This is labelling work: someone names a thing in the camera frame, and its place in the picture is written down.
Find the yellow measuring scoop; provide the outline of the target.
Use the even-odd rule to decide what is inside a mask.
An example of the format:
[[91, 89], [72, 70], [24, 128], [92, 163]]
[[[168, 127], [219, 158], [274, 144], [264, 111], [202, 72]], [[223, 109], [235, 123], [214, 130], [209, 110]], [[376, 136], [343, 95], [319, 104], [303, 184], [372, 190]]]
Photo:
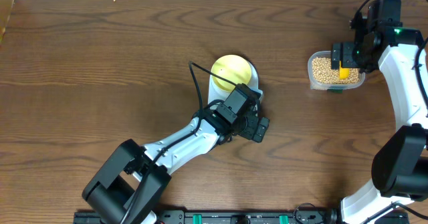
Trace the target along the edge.
[[345, 80], [350, 76], [350, 69], [342, 67], [342, 62], [339, 62], [339, 79]]

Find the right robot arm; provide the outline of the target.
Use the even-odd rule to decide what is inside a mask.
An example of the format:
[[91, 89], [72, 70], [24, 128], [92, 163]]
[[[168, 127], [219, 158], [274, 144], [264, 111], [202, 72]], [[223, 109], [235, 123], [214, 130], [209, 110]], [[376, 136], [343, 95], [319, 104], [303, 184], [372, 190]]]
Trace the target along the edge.
[[374, 223], [397, 207], [427, 200], [427, 67], [421, 32], [382, 27], [367, 34], [352, 55], [384, 76], [396, 132], [374, 156], [371, 178], [340, 202], [343, 223]]

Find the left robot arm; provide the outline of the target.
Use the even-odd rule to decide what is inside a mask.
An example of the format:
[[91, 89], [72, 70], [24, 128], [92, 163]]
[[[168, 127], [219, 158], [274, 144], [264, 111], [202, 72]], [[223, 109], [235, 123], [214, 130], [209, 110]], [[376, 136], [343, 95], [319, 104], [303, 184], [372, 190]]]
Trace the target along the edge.
[[154, 223], [152, 210], [172, 174], [232, 136], [261, 142], [269, 125], [257, 100], [214, 100], [178, 132], [154, 143], [124, 141], [82, 191], [107, 223]]

